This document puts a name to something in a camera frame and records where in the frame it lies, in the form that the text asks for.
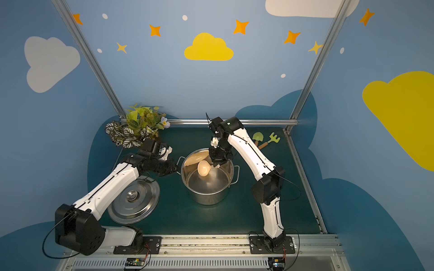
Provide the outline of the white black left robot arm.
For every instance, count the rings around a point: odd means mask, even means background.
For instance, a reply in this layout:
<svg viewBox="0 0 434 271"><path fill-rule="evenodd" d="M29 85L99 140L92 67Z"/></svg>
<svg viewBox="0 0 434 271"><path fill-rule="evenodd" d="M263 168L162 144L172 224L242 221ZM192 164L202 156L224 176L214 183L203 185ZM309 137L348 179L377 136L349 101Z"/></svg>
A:
<svg viewBox="0 0 434 271"><path fill-rule="evenodd" d="M138 152L122 162L91 192L72 205L62 204L55 211L55 242L89 256L100 248L114 247L118 254L138 254L145 244L142 231L131 227L103 227L99 220L124 190L145 172L158 176L177 171L169 155L172 147L146 139Z"/></svg>

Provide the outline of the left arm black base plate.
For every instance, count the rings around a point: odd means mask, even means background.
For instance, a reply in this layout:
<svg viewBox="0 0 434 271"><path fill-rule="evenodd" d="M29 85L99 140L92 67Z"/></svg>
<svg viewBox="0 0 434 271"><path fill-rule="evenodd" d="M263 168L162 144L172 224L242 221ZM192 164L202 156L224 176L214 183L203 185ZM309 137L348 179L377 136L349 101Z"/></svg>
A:
<svg viewBox="0 0 434 271"><path fill-rule="evenodd" d="M129 246L116 246L114 255L158 255L161 247L160 236L139 236Z"/></svg>

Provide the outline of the stainless steel stock pot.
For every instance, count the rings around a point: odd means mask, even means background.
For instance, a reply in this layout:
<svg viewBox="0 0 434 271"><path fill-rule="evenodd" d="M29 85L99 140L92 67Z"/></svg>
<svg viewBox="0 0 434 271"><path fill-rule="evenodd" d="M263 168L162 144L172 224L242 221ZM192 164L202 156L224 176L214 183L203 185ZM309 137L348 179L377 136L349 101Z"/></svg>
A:
<svg viewBox="0 0 434 271"><path fill-rule="evenodd" d="M198 171L198 165L203 160L211 166L207 176L201 176ZM221 202L229 193L229 188L237 184L240 175L240 167L232 161L214 167L208 149L198 149L187 157L180 157L176 165L193 200L206 206Z"/></svg>

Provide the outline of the beige plastic ladle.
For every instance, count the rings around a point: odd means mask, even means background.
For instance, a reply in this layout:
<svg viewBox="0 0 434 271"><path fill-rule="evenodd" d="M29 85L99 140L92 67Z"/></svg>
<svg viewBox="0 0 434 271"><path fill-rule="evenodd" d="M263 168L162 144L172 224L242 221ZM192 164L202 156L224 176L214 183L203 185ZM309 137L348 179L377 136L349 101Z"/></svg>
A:
<svg viewBox="0 0 434 271"><path fill-rule="evenodd" d="M213 169L218 169L220 168L220 165L217 166L212 166L208 163L207 160L202 160L198 163L197 166L197 171L199 173L200 176L202 177L206 177L209 175L209 173L213 170Z"/></svg>

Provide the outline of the stainless steel pot lid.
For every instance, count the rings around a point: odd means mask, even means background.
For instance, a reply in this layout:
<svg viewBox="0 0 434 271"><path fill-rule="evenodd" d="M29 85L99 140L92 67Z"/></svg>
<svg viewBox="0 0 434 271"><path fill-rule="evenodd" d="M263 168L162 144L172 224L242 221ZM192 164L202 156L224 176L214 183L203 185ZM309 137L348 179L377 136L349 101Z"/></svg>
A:
<svg viewBox="0 0 434 271"><path fill-rule="evenodd" d="M113 221L131 225L148 217L159 199L160 186L156 180L141 176L121 192L107 211Z"/></svg>

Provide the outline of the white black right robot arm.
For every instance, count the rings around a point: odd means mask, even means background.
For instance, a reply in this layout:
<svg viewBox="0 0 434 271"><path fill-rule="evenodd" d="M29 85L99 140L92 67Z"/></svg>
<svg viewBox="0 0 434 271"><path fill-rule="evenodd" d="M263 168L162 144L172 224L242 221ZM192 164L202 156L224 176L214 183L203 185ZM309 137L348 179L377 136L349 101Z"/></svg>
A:
<svg viewBox="0 0 434 271"><path fill-rule="evenodd" d="M285 171L263 155L237 117L208 120L213 133L209 155L213 166L222 166L234 158L232 149L244 159L256 183L251 188L254 199L261 205L264 243L273 251L283 245L286 233L280 215L280 197Z"/></svg>

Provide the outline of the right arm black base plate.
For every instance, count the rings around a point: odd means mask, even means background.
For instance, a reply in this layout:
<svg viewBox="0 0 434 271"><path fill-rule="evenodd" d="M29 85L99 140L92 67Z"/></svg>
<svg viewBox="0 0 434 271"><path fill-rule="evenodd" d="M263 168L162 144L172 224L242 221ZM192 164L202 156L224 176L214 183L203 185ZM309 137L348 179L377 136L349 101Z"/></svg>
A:
<svg viewBox="0 0 434 271"><path fill-rule="evenodd" d="M269 238L261 235L248 236L251 254L296 254L297 247L291 236L286 236L282 241L273 243Z"/></svg>

